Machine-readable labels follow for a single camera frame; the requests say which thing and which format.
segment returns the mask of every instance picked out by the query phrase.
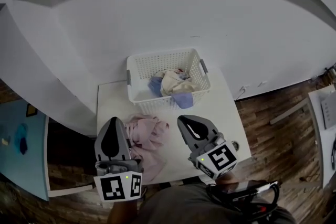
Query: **blue object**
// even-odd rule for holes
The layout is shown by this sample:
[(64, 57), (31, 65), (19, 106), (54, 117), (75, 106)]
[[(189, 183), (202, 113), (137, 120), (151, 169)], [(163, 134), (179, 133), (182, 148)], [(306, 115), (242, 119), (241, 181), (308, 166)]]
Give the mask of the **blue object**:
[(0, 125), (13, 141), (21, 124), (29, 132), (25, 137), (28, 148), (25, 155), (17, 153), (15, 143), (0, 145), (0, 173), (22, 189), (48, 200), (44, 156), (46, 116), (38, 111), (36, 115), (27, 118), (27, 104), (25, 100), (0, 104)]
[(175, 100), (180, 109), (188, 109), (193, 106), (193, 95), (191, 92), (172, 93), (171, 97)]
[(151, 91), (157, 96), (157, 97), (162, 97), (161, 94), (161, 82), (162, 78), (160, 77), (152, 77), (148, 87), (151, 89)]
[(14, 136), (14, 146), (18, 153), (24, 155), (28, 149), (27, 147), (27, 130), (28, 127), (26, 124), (20, 124), (15, 132)]

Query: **white table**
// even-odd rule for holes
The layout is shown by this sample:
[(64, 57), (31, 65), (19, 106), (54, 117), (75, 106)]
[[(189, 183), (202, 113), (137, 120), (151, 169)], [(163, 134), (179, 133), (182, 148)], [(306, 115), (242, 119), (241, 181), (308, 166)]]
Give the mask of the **white table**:
[(276, 122), (284, 119), (285, 117), (293, 114), (295, 111), (308, 106), (315, 129), (315, 136), (318, 146), (318, 155), (320, 161), (320, 181), (319, 182), (303, 182), (292, 187), (307, 188), (307, 187), (321, 187), (324, 188), (330, 181), (331, 177), (335, 173), (331, 166), (331, 152), (332, 145), (335, 140), (336, 128), (332, 127), (326, 130), (324, 127), (323, 112), (321, 107), (321, 101), (325, 99), (331, 92), (335, 91), (333, 85), (325, 87), (323, 89), (308, 93), (308, 97), (302, 100), (300, 103), (289, 109), (285, 113), (279, 115), (275, 119), (270, 121), (273, 125)]
[[(158, 153), (166, 159), (166, 166), (149, 184), (171, 182), (203, 174), (188, 161), (191, 151), (184, 143), (177, 127), (177, 117), (180, 115), (197, 115), (211, 120), (224, 134), (225, 139), (238, 142), (239, 162), (251, 157), (243, 125), (222, 72), (217, 68), (209, 69), (208, 75), (212, 89), (203, 96), (198, 105), (190, 109), (161, 111), (155, 114), (170, 125), (170, 137), (158, 150)], [(110, 118), (116, 116), (126, 122), (136, 113), (141, 111), (129, 101), (126, 81), (99, 85), (98, 133)]]

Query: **basket handle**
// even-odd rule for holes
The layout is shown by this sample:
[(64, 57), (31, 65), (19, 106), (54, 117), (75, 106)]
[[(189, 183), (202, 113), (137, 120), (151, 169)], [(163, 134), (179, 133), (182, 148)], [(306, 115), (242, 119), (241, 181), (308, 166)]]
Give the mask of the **basket handle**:
[(201, 66), (202, 66), (202, 68), (204, 70), (204, 73), (208, 73), (208, 69), (206, 68), (205, 62), (203, 61), (203, 59), (201, 59), (199, 62), (201, 63)]
[(127, 78), (127, 85), (131, 85), (132, 80), (131, 80), (131, 71), (129, 69), (127, 69), (127, 74), (126, 74), (126, 78)]

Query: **yellow object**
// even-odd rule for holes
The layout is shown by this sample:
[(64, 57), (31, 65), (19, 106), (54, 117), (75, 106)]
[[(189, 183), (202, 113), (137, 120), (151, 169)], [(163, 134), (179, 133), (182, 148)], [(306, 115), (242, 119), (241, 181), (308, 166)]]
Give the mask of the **yellow object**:
[(7, 140), (4, 140), (3, 138), (1, 139), (1, 142), (5, 145), (5, 146), (8, 146), (8, 141)]

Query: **blue towel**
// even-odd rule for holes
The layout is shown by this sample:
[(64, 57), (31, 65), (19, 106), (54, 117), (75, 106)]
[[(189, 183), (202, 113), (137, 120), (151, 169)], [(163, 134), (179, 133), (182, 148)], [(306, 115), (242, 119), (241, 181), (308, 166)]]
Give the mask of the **blue towel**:
[(172, 93), (171, 97), (175, 100), (180, 109), (188, 109), (193, 106), (193, 95), (191, 92)]
[(157, 97), (162, 97), (161, 94), (161, 82), (162, 78), (160, 77), (152, 77), (148, 87), (151, 89), (151, 91), (157, 96)]

